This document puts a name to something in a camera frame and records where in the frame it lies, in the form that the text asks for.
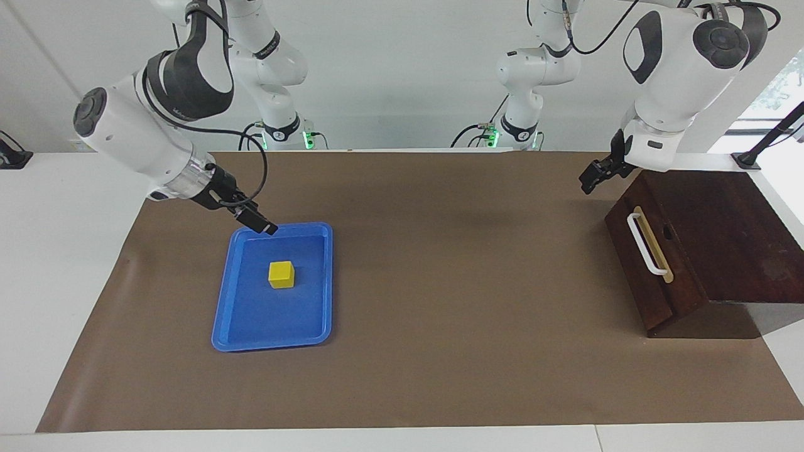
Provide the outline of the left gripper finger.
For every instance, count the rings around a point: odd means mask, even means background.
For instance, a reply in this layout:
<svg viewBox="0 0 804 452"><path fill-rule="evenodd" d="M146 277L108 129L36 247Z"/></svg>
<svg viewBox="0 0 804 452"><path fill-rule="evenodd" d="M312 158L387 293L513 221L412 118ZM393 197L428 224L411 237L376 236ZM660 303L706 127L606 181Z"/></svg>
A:
<svg viewBox="0 0 804 452"><path fill-rule="evenodd" d="M579 176L580 188L584 194L590 195L595 187L605 178L605 169L600 162L591 162Z"/></svg>

